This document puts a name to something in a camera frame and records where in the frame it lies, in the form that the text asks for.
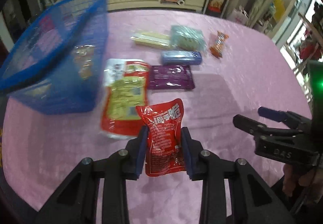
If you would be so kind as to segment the person's right hand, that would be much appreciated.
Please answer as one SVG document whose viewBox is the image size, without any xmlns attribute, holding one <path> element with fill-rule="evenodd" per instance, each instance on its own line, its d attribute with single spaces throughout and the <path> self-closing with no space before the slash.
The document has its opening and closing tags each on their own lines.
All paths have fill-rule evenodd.
<svg viewBox="0 0 323 224">
<path fill-rule="evenodd" d="M 283 167 L 284 181 L 282 191 L 291 197 L 297 184 L 310 187 L 308 198 L 318 202 L 322 197 L 322 169 L 312 169 L 304 175 L 299 175 L 292 165 L 285 164 Z"/>
</svg>

